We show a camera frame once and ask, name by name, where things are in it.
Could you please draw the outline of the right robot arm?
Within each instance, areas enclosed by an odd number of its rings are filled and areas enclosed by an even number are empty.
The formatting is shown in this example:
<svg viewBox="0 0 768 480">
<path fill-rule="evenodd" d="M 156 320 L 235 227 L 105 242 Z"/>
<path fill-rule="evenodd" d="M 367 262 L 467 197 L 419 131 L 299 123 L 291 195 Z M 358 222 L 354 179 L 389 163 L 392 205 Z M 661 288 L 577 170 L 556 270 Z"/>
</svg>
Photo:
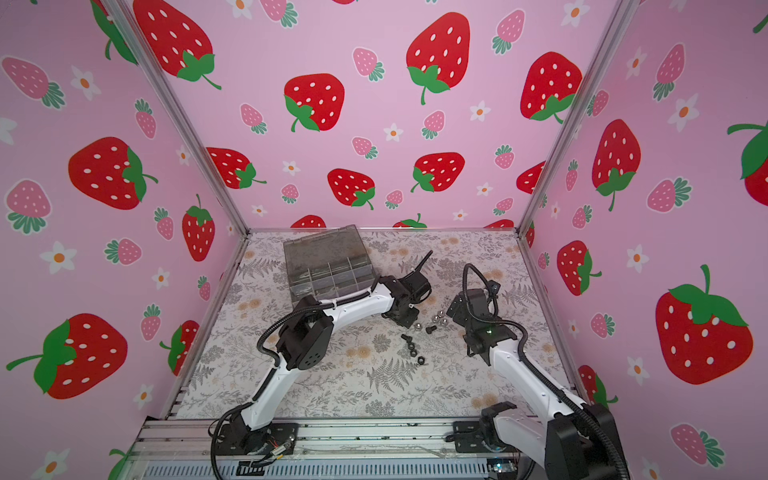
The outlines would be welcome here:
<svg viewBox="0 0 768 480">
<path fill-rule="evenodd" d="M 628 479 L 612 414 L 570 392 L 527 356 L 528 331 L 499 316 L 499 289 L 467 263 L 461 290 L 447 310 L 465 330 L 467 355 L 481 358 L 511 382 L 536 415 L 532 420 L 511 407 L 491 408 L 491 441 L 521 451 L 549 479 Z"/>
</svg>

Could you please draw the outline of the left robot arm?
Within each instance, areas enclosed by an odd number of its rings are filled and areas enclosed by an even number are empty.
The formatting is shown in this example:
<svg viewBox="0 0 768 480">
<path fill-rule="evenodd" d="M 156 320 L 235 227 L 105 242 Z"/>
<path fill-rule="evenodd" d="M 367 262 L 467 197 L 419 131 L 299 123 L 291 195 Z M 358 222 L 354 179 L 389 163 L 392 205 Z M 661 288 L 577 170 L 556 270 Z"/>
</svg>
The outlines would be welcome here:
<svg viewBox="0 0 768 480">
<path fill-rule="evenodd" d="M 371 286 L 348 295 L 329 300 L 308 295 L 268 327 L 257 348 L 272 358 L 273 366 L 248 402 L 230 409 L 216 422 L 210 433 L 210 454 L 252 454 L 266 448 L 280 403 L 298 376 L 325 357 L 335 332 L 375 315 L 411 327 L 419 316 L 417 305 L 432 292 L 422 272 L 431 256 L 427 253 L 401 278 L 379 276 Z"/>
</svg>

